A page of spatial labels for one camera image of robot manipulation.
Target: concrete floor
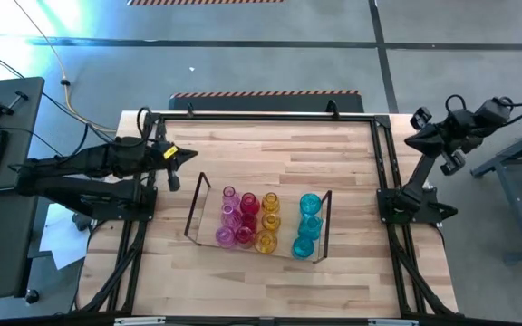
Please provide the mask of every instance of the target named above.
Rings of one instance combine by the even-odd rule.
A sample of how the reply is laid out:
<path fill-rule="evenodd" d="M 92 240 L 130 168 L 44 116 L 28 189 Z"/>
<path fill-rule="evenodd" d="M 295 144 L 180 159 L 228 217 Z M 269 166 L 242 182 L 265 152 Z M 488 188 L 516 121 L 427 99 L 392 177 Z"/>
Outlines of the concrete floor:
<path fill-rule="evenodd" d="M 21 2 L 49 35 L 106 39 L 373 42 L 367 0 L 286 0 L 270 5 L 128 7 L 125 1 Z M 522 0 L 378 0 L 386 42 L 522 43 Z M 37 35 L 12 2 L 1 5 L 0 34 Z M 359 89 L 366 112 L 388 112 L 375 49 L 58 47 L 73 83 L 74 107 L 115 127 L 122 110 L 163 110 L 178 91 Z M 470 108 L 507 95 L 522 101 L 522 52 L 388 51 L 401 113 L 427 106 L 445 117 L 444 100 L 463 95 Z M 45 91 L 62 99 L 61 73 L 50 49 L 0 37 L 0 59 L 26 76 L 43 76 Z M 12 76 L 0 67 L 0 79 Z M 79 136 L 60 141 L 58 128 L 80 135 L 82 125 L 42 101 L 35 132 L 61 152 Z M 446 250 L 461 312 L 471 317 L 522 321 L 522 264 L 502 254 L 522 249 L 517 226 L 494 175 L 472 179 L 469 169 L 522 135 L 522 122 L 500 130 L 468 155 L 467 166 L 446 179 L 433 171 L 440 200 L 459 208 L 445 224 Z M 89 138 L 87 146 L 99 141 Z M 30 155 L 51 150 L 37 140 Z M 67 312 L 78 265 L 55 271 L 35 260 L 30 283 L 42 300 L 26 307 L 0 299 L 0 318 Z"/>

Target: wooden tabletop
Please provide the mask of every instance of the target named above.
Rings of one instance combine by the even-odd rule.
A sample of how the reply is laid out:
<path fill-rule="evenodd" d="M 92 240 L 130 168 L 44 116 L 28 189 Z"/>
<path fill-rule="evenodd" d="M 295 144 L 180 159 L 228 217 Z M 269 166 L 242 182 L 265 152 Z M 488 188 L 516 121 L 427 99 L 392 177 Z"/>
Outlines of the wooden tabletop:
<path fill-rule="evenodd" d="M 391 115 L 403 182 L 420 158 L 420 153 L 404 144 L 414 132 L 409 119 L 410 115 Z M 123 112 L 118 134 L 138 136 L 135 120 L 136 111 Z M 181 190 L 176 193 L 168 191 L 166 173 L 158 174 L 157 209 L 146 235 L 134 314 L 400 315 L 388 236 L 375 200 L 379 185 L 369 124 L 177 120 L 167 122 L 167 132 L 168 140 L 197 150 L 198 156 L 181 167 Z M 329 257 L 312 264 L 194 245 L 183 232 L 201 171 L 219 187 L 266 185 L 300 193 L 331 189 Z M 91 240 L 80 280 L 80 305 L 100 290 L 112 272 L 121 229 L 122 222 L 105 223 Z M 438 232 L 413 225 L 412 234 L 421 274 L 456 311 Z M 414 309 L 410 279 L 406 284 Z"/>

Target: desk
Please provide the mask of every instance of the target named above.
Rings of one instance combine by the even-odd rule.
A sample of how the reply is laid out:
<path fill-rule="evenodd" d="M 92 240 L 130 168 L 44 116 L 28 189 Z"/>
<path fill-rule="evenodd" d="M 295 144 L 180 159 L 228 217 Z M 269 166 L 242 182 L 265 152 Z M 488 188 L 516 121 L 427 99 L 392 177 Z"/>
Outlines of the desk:
<path fill-rule="evenodd" d="M 2 116 L 1 127 L 33 130 L 42 97 L 44 79 L 25 78 L 0 81 L 0 101 L 9 105 L 15 91 L 22 91 L 28 101 L 17 103 L 13 116 Z M 15 186 L 15 173 L 9 164 L 23 163 L 32 136 L 21 130 L 7 130 L 9 139 L 0 166 L 0 189 Z M 13 191 L 0 191 L 0 297 L 24 296 L 31 260 L 27 248 L 32 233 L 37 197 L 21 197 Z"/>
<path fill-rule="evenodd" d="M 120 136 L 137 135 L 135 118 L 136 112 L 122 113 Z M 413 133 L 409 119 L 391 116 L 402 180 L 420 158 L 403 142 Z M 167 122 L 167 132 L 168 140 L 199 153 L 182 166 L 179 192 L 168 192 L 166 173 L 159 174 L 157 211 L 146 234 L 134 314 L 399 316 L 388 236 L 377 213 L 378 178 L 368 124 L 185 120 Z M 201 171 L 211 184 L 332 189 L 329 257 L 311 264 L 195 246 L 183 231 Z M 106 223 L 91 240 L 80 280 L 82 305 L 113 270 L 121 228 L 122 222 Z M 420 272 L 456 311 L 439 234 L 426 225 L 413 225 L 412 233 Z M 406 284 L 413 307 L 410 280 Z M 121 288 L 121 297 L 125 292 Z"/>

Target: glass bottle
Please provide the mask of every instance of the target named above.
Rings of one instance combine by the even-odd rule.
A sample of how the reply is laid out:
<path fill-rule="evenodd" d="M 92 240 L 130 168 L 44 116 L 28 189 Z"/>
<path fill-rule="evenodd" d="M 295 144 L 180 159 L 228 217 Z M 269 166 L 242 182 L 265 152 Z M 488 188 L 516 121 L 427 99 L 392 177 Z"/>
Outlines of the glass bottle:
<path fill-rule="evenodd" d="M 255 249 L 261 254 L 271 254 L 277 248 L 277 237 L 271 231 L 259 231 L 255 236 Z"/>
<path fill-rule="evenodd" d="M 319 234 L 322 231 L 323 222 L 324 220 L 317 216 L 303 214 L 297 233 L 299 236 L 306 236 L 311 240 L 317 240 L 319 239 Z"/>
<path fill-rule="evenodd" d="M 263 218 L 261 218 L 261 224 L 263 225 L 265 230 L 273 232 L 277 231 L 277 229 L 281 225 L 281 217 L 274 213 L 265 214 L 263 215 Z"/>
<path fill-rule="evenodd" d="M 279 212 L 279 198 L 275 193 L 267 193 L 263 197 L 263 211 L 265 213 L 278 213 Z"/>
<path fill-rule="evenodd" d="M 253 231 L 253 233 L 257 232 L 257 216 L 251 213 L 244 213 L 241 216 L 242 226 L 246 226 Z"/>
<path fill-rule="evenodd" d="M 220 247 L 231 248 L 235 245 L 235 231 L 227 226 L 221 226 L 215 234 Z"/>
<path fill-rule="evenodd" d="M 239 194 L 232 186 L 227 186 L 223 189 L 223 204 L 237 208 L 240 203 Z"/>
<path fill-rule="evenodd" d="M 256 215 L 259 212 L 259 200 L 251 193 L 243 194 L 241 197 L 241 212 Z"/>
<path fill-rule="evenodd" d="M 299 208 L 301 209 L 302 215 L 315 215 L 320 209 L 322 209 L 322 199 L 320 199 L 316 194 L 305 194 L 299 201 Z"/>
<path fill-rule="evenodd" d="M 255 240 L 255 233 L 250 228 L 241 226 L 235 232 L 235 238 L 241 248 L 249 249 L 253 245 L 253 240 Z"/>
<path fill-rule="evenodd" d="M 236 231 L 242 224 L 241 213 L 232 206 L 223 205 L 221 208 L 221 224 Z"/>
<path fill-rule="evenodd" d="M 314 253 L 314 241 L 305 236 L 300 236 L 294 241 L 291 255 L 295 259 L 304 260 Z"/>

